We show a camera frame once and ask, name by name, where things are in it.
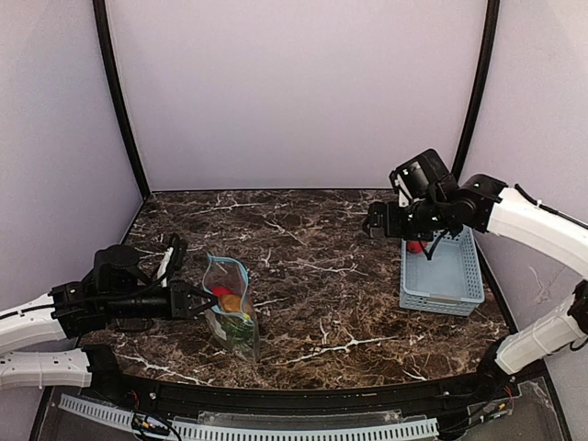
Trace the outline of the red apple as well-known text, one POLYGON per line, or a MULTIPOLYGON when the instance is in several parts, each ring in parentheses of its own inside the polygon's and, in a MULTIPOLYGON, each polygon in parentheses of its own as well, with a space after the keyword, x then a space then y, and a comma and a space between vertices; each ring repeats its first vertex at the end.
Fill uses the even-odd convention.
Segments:
POLYGON ((407 241, 406 249, 411 254, 423 254, 427 251, 428 242, 424 241, 407 241))

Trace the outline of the clear zip top bag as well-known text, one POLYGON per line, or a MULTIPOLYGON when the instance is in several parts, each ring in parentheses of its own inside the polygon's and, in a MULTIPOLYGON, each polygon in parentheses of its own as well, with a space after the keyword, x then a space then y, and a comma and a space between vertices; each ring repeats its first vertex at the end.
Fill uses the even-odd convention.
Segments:
POLYGON ((244 265, 230 257, 208 254, 201 287, 216 300, 205 311, 215 339, 241 360, 256 363, 260 357, 259 324, 244 265))

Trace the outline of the green grapes bunch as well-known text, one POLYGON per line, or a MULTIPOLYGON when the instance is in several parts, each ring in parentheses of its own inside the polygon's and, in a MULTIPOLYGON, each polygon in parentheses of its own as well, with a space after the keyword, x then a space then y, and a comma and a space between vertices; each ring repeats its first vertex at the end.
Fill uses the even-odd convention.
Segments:
POLYGON ((225 332, 229 348, 254 347, 258 330, 257 323, 250 316, 221 315, 220 327, 225 332))

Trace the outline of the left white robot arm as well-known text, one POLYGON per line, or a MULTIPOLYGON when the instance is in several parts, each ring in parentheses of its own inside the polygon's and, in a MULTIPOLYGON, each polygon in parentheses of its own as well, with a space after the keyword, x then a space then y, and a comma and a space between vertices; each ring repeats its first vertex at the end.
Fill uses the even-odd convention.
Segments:
POLYGON ((107 345, 64 352, 28 352, 29 346, 76 339, 107 328, 117 319, 192 321, 217 303, 202 288, 173 279, 185 247, 168 248, 151 276, 140 267, 140 253, 117 244, 96 252, 93 269, 23 305, 1 313, 1 388, 43 389, 109 385, 119 376, 107 345))

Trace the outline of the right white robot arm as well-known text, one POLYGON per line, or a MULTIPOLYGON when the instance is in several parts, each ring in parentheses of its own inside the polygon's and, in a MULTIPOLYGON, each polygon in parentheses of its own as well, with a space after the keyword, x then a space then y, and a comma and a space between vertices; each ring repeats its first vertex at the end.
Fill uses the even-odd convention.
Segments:
MULTIPOLYGON (((430 241, 435 232, 464 227, 511 239, 587 276, 587 226, 543 205, 520 186, 484 174, 460 185, 434 149, 390 173, 398 199, 374 202, 363 224, 371 238, 430 241)), ((479 365, 485 376, 510 377, 535 361, 587 337, 587 282, 559 307, 495 343, 479 365)))

